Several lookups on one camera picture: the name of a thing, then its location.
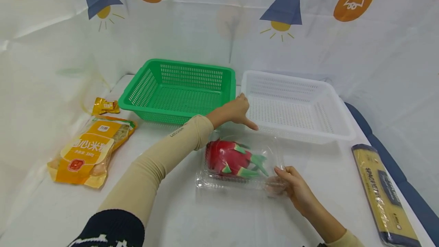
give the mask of small gold snack packet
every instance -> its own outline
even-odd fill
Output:
[[[103,98],[97,97],[95,100],[95,105],[93,106],[92,115],[105,114],[107,112],[109,112],[110,114],[120,113],[120,108],[117,100],[110,102]]]

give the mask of dark sweater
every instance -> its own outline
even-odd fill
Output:
[[[92,216],[68,247],[142,247],[145,228],[124,210],[105,210]]]

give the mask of blue cushion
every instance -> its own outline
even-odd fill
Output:
[[[345,103],[349,111],[351,112],[352,116],[355,118],[355,121],[358,123],[359,127],[361,128],[361,131],[363,131],[364,135],[368,136],[372,134],[372,129],[370,128],[369,124],[367,123],[366,119],[364,119],[363,115],[360,114],[360,112],[349,103]]]
[[[405,174],[401,171],[401,168],[399,168],[398,164],[393,160],[393,157],[389,154],[381,141],[379,141],[379,139],[373,134],[367,136],[367,139],[369,140],[370,145],[378,150],[381,161],[389,172],[389,175],[395,180],[395,183],[399,185],[399,183],[407,181]]]
[[[439,246],[439,218],[408,181],[399,183],[398,187],[434,245]]]

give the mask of clear plastic container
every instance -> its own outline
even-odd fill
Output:
[[[201,151],[197,187],[264,189],[279,193],[285,184],[274,172],[284,159],[274,136],[240,131],[214,131]]]

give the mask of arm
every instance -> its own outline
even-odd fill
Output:
[[[276,174],[287,182],[286,192],[294,207],[306,218],[329,247],[364,247],[349,230],[338,222],[317,200],[308,184],[294,167],[275,168]]]
[[[248,101],[241,94],[205,117],[193,117],[151,146],[128,167],[98,213],[90,218],[69,247],[119,246],[119,243],[121,246],[141,247],[161,181],[191,151],[203,147],[211,132],[223,123],[232,121],[257,129],[256,124],[245,117],[248,108]]]

